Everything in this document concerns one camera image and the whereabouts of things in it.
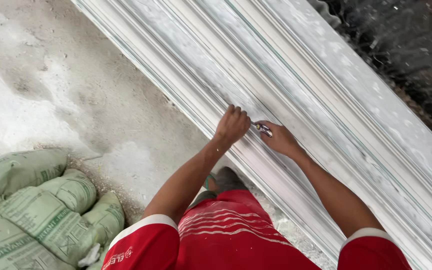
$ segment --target short sleeve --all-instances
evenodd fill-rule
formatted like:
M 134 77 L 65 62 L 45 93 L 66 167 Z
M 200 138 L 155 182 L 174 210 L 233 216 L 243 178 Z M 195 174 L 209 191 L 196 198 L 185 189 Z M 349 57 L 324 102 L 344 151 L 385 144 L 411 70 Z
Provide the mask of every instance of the short sleeve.
M 341 248 L 338 270 L 411 270 L 403 252 L 383 230 L 364 228 Z
M 165 215 L 151 215 L 120 232 L 111 242 L 102 270 L 172 270 L 180 236 L 176 223 Z

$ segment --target left hand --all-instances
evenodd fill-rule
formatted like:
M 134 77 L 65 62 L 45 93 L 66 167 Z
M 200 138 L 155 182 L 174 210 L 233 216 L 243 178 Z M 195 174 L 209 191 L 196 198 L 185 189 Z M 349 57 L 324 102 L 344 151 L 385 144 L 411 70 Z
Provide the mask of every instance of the left hand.
M 241 107 L 234 107 L 231 104 L 219 121 L 213 139 L 221 140 L 228 147 L 231 147 L 246 134 L 250 126 L 251 119 L 248 113 L 244 110 L 241 111 Z

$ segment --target gypsum crown molding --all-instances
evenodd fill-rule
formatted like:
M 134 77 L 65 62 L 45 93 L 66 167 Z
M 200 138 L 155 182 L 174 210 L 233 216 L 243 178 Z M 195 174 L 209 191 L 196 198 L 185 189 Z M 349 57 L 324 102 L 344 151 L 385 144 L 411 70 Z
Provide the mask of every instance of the gypsum crown molding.
M 323 128 L 316 122 L 318 119 L 308 115 L 305 108 L 301 110 L 300 104 L 295 108 L 297 106 L 291 95 L 282 93 L 284 85 L 275 83 L 278 82 L 273 77 L 275 74 L 271 74 L 270 70 L 264 69 L 262 65 L 255 65 L 258 59 L 249 59 L 247 51 L 241 50 L 241 44 L 232 43 L 234 36 L 224 40 L 224 31 L 215 27 L 215 24 L 207 19 L 207 15 L 203 12 L 194 14 L 197 7 L 182 1 L 169 3 L 173 10 L 162 2 L 152 1 L 135 3 L 92 0 L 76 3 L 207 136 L 213 134 L 227 101 L 244 104 L 244 108 L 249 108 L 249 114 L 253 118 L 284 123 L 293 132 L 301 129 L 301 132 L 295 132 L 298 139 L 328 171 L 339 179 L 347 179 L 345 184 L 360 196 L 368 194 L 370 199 L 365 201 L 370 206 L 376 206 L 376 210 L 373 210 L 383 225 L 391 228 L 388 229 L 390 233 L 395 232 L 402 236 L 397 241 L 399 240 L 399 244 L 403 242 L 402 248 L 412 259 L 410 262 L 420 267 L 432 266 L 431 246 L 425 246 L 427 237 L 417 228 L 413 228 L 414 224 L 408 224 L 407 220 L 401 218 L 399 209 L 394 205 L 390 204 L 392 211 L 381 211 L 387 207 L 388 198 L 378 196 L 380 191 L 376 192 L 376 195 L 372 194 L 375 187 L 368 185 L 367 179 L 359 172 L 361 170 L 355 168 L 354 161 L 352 160 L 353 164 L 347 162 L 347 157 L 334 146 L 331 132 L 334 132 L 335 127 L 339 128 L 341 123 L 329 128 L 326 134 L 321 132 Z M 185 22 L 182 23 L 179 18 L 184 18 Z M 201 21 L 198 19 L 201 18 L 206 18 L 206 21 L 199 24 Z M 190 20 L 198 23 L 190 25 Z M 321 107 L 321 102 L 317 99 L 316 101 L 313 105 L 316 108 Z M 293 163 L 268 150 L 254 131 L 234 145 L 229 157 L 326 254 L 333 260 L 337 258 L 344 237 L 321 207 L 307 179 Z M 404 237 L 411 234 L 420 238 L 411 241 L 412 237 Z M 419 244 L 421 239 L 424 240 L 423 246 Z

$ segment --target plaster dust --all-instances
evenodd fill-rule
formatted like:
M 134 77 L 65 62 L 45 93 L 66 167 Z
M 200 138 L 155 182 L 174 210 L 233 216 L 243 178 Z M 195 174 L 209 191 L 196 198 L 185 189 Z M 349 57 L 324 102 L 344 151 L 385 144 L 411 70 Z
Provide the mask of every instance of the plaster dust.
M 0 155 L 67 150 L 69 165 L 99 193 L 116 192 L 131 224 L 207 141 L 69 0 L 0 0 Z M 223 165 L 231 163 L 224 157 Z M 251 191 L 298 249 L 323 269 L 335 268 Z

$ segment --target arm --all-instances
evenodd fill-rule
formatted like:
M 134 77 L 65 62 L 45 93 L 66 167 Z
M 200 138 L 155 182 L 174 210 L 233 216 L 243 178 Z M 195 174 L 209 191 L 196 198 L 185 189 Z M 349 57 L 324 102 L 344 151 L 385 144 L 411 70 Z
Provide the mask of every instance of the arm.
M 246 134 L 250 125 L 247 113 L 230 105 L 213 139 L 171 175 L 148 204 L 142 218 L 163 214 L 178 224 L 216 162 Z
M 343 183 L 315 163 L 284 126 L 259 121 L 273 132 L 270 138 L 261 132 L 261 139 L 274 151 L 288 156 L 308 177 L 322 205 L 346 237 L 359 229 L 376 228 L 384 231 L 368 206 Z

